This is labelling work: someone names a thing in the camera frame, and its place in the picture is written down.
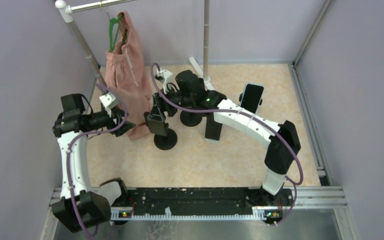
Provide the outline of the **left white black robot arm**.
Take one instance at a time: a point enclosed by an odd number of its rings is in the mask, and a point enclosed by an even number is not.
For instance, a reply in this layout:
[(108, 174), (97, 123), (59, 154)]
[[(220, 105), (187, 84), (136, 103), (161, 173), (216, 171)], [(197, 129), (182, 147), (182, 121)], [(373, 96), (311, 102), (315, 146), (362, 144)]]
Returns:
[(52, 127), (61, 153), (62, 187), (60, 200), (51, 205), (53, 215), (72, 233), (109, 222), (111, 207), (118, 201), (130, 204), (128, 189), (121, 178), (102, 183), (98, 190), (91, 184), (87, 144), (89, 135), (123, 135), (135, 124), (126, 121), (119, 108), (121, 99), (108, 92), (100, 96), (101, 110), (86, 113), (80, 93), (61, 97), (63, 111)]

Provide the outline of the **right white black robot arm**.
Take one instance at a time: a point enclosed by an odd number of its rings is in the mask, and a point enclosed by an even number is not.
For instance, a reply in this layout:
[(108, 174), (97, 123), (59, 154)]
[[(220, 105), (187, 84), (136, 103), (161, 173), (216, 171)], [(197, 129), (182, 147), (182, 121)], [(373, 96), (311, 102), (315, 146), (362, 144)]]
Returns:
[(226, 125), (255, 139), (265, 149), (264, 163), (267, 174), (262, 182), (262, 189), (272, 196), (277, 195), (284, 186), (287, 172), (293, 161), (297, 161), (301, 149), (295, 125), (290, 121), (277, 123), (258, 116), (238, 104), (226, 95), (206, 89), (204, 81), (191, 70), (184, 70), (176, 77), (177, 86), (168, 89), (170, 81), (159, 66), (150, 69), (152, 84), (157, 87), (159, 80), (163, 88), (157, 89), (152, 96), (152, 108), (144, 113), (145, 124), (149, 131), (165, 144), (161, 150), (171, 149), (176, 145), (171, 137), (176, 133), (169, 128), (167, 118), (178, 111), (191, 115), (194, 125), (203, 118), (208, 118), (217, 126)]

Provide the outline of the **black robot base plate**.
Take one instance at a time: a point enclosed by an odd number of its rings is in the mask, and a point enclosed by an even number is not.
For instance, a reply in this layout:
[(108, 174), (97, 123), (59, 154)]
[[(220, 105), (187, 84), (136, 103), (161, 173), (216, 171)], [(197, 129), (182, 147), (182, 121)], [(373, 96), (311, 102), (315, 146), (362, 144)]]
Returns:
[(295, 200), (291, 189), (271, 195), (262, 187), (140, 187), (111, 207), (110, 220), (280, 222)]

